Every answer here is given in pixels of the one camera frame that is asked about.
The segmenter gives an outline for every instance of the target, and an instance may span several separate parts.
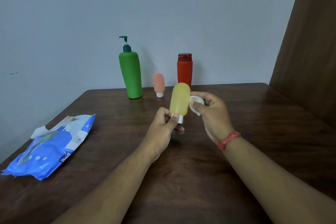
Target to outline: red bottle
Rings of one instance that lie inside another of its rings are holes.
[[[191,87],[193,76],[193,60],[191,53],[180,53],[177,60],[177,81],[184,82]]]

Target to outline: white label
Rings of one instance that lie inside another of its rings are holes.
[[[86,136],[87,132],[83,130],[78,131],[77,135],[65,146],[65,148],[73,151],[76,150]]]

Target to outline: green pump bottle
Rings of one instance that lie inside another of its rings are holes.
[[[127,94],[129,98],[139,98],[142,96],[139,56],[136,52],[132,52],[131,47],[127,44],[126,35],[120,36],[119,38],[125,40],[123,47],[124,52],[119,54],[119,63]]]

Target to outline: wooden table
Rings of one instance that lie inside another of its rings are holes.
[[[336,199],[336,131],[263,83],[192,86],[224,99],[244,138],[314,188]],[[97,114],[85,142],[49,178],[0,176],[1,223],[49,223],[94,189],[146,134],[172,87],[139,99],[125,89],[88,90],[66,115]],[[124,223],[270,223],[257,200],[189,111],[185,134],[174,135],[149,168]],[[30,142],[0,166],[6,168]]]

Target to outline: hand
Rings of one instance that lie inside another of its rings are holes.
[[[160,107],[157,111],[141,143],[141,146],[145,147],[150,154],[153,154],[153,160],[156,160],[167,148],[171,134],[184,133],[184,128],[180,124],[177,124],[178,121],[178,113],[172,115],[172,113],[164,107]]]
[[[205,105],[191,101],[190,106],[202,115],[205,131],[216,145],[235,131],[223,100],[207,92],[191,92],[191,96],[204,99]]]

